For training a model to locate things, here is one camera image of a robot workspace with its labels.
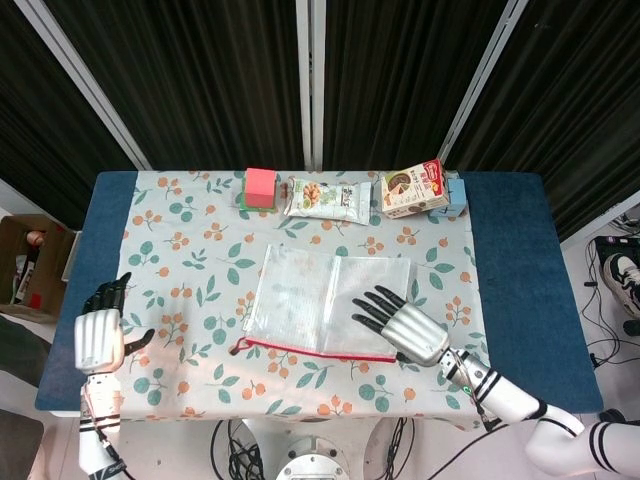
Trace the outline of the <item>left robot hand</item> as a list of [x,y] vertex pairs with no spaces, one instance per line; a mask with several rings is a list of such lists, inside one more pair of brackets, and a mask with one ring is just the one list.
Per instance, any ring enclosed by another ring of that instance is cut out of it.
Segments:
[[83,374],[110,374],[124,358],[146,347],[155,330],[147,329],[135,341],[126,343],[122,328],[125,293],[131,273],[101,284],[89,297],[74,322],[75,367]]

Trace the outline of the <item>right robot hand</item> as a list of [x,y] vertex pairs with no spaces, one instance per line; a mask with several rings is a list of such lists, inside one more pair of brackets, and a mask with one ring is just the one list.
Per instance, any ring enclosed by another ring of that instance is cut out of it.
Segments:
[[387,341],[403,362],[432,367],[450,349],[449,335],[437,322],[382,285],[352,303],[358,312],[351,318]]

